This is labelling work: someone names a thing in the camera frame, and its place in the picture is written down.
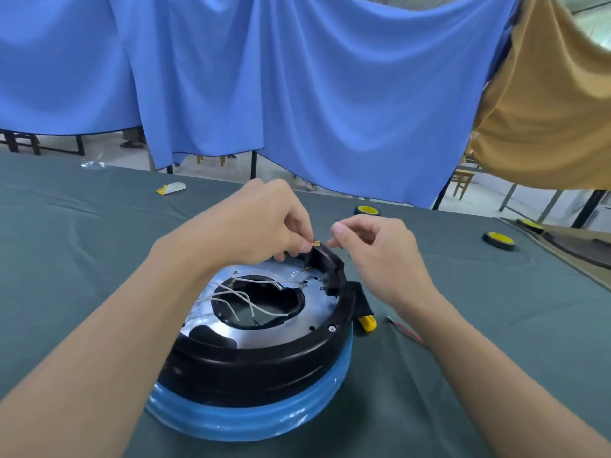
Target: black mat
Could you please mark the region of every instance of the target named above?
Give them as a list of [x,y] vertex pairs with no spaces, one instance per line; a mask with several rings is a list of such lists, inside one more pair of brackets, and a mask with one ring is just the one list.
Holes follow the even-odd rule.
[[611,243],[605,240],[573,238],[547,231],[543,233],[543,238],[567,254],[611,270]]
[[[171,181],[187,190],[159,196]],[[0,396],[123,282],[153,241],[237,184],[0,154]],[[299,194],[317,239],[362,201]],[[375,204],[402,218],[449,300],[532,377],[611,439],[611,294],[494,219]],[[506,252],[486,231],[515,239]],[[357,278],[347,261],[347,277]],[[431,354],[384,323],[355,340],[345,383],[318,417],[277,439],[190,439],[144,413],[127,457],[489,455]]]

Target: blue curtain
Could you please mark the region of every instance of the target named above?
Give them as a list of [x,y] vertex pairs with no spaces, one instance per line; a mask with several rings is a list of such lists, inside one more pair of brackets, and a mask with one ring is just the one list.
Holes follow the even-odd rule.
[[258,0],[110,0],[155,165],[263,146]]
[[0,128],[142,122],[158,168],[264,147],[315,184],[429,207],[515,1],[4,0]]
[[0,129],[75,135],[137,125],[108,0],[0,2]]
[[467,146],[515,0],[262,1],[261,153],[334,191],[429,207]]

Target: right hand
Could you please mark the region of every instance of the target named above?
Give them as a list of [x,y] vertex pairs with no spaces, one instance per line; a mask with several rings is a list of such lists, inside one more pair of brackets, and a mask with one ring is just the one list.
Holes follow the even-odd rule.
[[414,234],[401,220],[356,215],[334,223],[331,233],[329,246],[350,254],[361,281],[382,302],[413,314],[440,301]]

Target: table leg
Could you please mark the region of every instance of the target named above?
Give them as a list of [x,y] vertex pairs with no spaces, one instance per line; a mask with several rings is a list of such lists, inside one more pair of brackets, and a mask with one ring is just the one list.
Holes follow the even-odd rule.
[[509,202],[509,199],[511,199],[511,196],[513,196],[513,192],[516,190],[516,188],[517,188],[517,183],[514,183],[513,185],[511,185],[511,188],[509,188],[509,192],[507,193],[507,196],[505,196],[505,199],[503,199],[503,203],[500,205],[499,212],[502,212],[503,209],[507,207],[507,203]]
[[17,145],[17,138],[15,138],[15,132],[4,130],[4,138],[6,138],[6,144],[9,146],[11,153],[18,153],[19,146]]
[[539,218],[537,219],[537,223],[541,223],[543,222],[543,220],[545,220],[545,217],[550,213],[550,211],[552,210],[556,202],[558,202],[558,199],[560,199],[560,196],[562,196],[562,192],[563,190],[559,189],[554,193],[554,196],[552,196],[550,201],[547,203],[547,206],[545,206],[545,209],[543,209],[543,212],[541,213],[541,215],[539,215]]
[[250,155],[250,179],[256,178],[256,151],[253,151]]
[[149,146],[146,146],[147,148],[147,154],[149,155],[149,170],[151,172],[156,172],[157,168],[155,166],[155,161],[153,161],[153,156],[151,156],[151,152],[149,151]]
[[583,228],[585,223],[592,215],[592,212],[594,212],[596,207],[598,207],[600,201],[602,201],[602,198],[605,197],[606,193],[607,190],[604,189],[594,190],[588,201],[585,203],[584,208],[581,209],[581,212],[579,212],[579,215],[577,215],[577,218],[571,225],[571,228]]
[[77,154],[79,156],[85,155],[85,145],[82,143],[82,136],[76,135],[76,147],[78,148]]

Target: aluminum disc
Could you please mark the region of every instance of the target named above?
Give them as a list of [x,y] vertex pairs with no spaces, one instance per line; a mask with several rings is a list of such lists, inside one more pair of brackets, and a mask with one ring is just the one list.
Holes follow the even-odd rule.
[[[231,278],[252,276],[282,281],[281,284],[273,284],[279,289],[282,287],[301,289],[305,298],[301,312],[278,326],[266,329],[243,329],[219,319],[213,310],[212,301],[206,297],[217,292],[219,284]],[[304,270],[304,263],[292,257],[287,257],[284,262],[268,260],[255,266],[235,265],[224,268],[212,278],[210,284],[195,301],[181,332],[188,336],[195,327],[208,326],[218,335],[233,339],[238,349],[278,346],[302,338],[320,327],[337,305],[338,298],[326,295],[322,289],[323,277],[323,273],[319,270]]]

